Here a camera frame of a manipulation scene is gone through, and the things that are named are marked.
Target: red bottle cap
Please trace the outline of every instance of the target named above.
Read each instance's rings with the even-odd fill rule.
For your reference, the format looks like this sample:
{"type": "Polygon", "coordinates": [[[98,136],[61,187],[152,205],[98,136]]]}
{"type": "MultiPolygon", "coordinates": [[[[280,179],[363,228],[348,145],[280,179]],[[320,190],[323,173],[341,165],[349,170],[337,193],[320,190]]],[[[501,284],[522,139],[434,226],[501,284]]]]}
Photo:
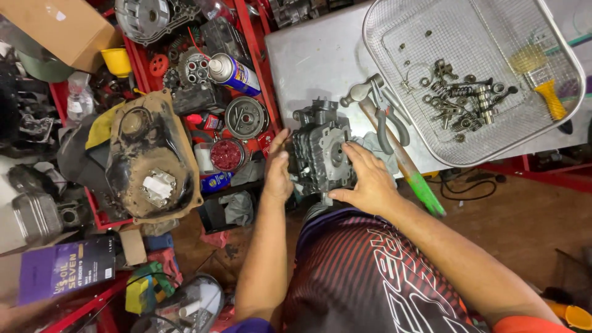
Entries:
{"type": "Polygon", "coordinates": [[[187,119],[188,122],[196,125],[201,124],[202,121],[202,118],[199,114],[190,114],[185,119],[187,119]]]}

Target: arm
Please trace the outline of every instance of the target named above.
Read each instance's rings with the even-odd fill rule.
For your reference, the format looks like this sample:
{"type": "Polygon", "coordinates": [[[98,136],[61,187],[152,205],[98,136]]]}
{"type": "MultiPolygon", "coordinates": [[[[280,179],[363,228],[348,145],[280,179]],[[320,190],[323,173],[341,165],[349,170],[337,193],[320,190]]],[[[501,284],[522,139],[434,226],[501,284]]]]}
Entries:
{"type": "Polygon", "coordinates": [[[402,198],[382,161],[350,143],[358,184],[329,197],[384,217],[396,226],[450,281],[491,326],[507,316],[531,316],[560,324],[545,302],[514,272],[442,222],[402,198]]]}
{"type": "Polygon", "coordinates": [[[255,219],[255,231],[236,286],[237,321],[263,318],[279,331],[281,305],[288,287],[286,218],[284,203],[294,186],[284,151],[287,129],[271,143],[265,185],[255,219]]]}

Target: man's right hand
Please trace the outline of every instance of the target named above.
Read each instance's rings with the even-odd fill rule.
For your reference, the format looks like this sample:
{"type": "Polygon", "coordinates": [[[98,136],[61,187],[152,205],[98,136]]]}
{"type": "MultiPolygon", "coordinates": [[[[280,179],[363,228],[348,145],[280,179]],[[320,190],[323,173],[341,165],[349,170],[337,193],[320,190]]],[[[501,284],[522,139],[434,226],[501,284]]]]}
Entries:
{"type": "Polygon", "coordinates": [[[330,198],[380,216],[385,216],[405,202],[397,192],[392,175],[388,173],[384,162],[357,143],[345,142],[341,147],[353,163],[358,183],[353,190],[332,190],[329,192],[330,198]]]}

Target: wd-40 can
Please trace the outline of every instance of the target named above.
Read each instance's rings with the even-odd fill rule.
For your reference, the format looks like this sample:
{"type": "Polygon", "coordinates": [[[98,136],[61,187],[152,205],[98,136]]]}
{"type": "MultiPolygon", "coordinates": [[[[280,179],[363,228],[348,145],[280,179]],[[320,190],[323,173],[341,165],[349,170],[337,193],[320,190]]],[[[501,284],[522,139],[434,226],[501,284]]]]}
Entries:
{"type": "Polygon", "coordinates": [[[218,53],[208,64],[210,77],[219,84],[233,88],[248,96],[261,94],[257,74],[225,53],[218,53]]]}

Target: hand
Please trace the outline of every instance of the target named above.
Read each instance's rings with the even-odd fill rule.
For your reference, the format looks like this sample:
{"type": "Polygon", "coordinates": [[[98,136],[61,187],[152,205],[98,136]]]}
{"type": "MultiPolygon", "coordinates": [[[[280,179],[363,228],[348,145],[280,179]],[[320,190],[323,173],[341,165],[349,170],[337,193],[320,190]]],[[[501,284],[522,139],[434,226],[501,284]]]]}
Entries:
{"type": "Polygon", "coordinates": [[[392,211],[393,204],[403,202],[392,175],[374,154],[357,143],[345,142],[343,151],[353,163],[358,183],[352,190],[340,188],[329,192],[329,197],[347,202],[360,210],[380,216],[392,211]]]}
{"type": "Polygon", "coordinates": [[[294,185],[288,174],[288,152],[285,150],[289,129],[283,129],[271,142],[267,163],[265,164],[265,186],[263,194],[269,198],[286,202],[294,185]]]}

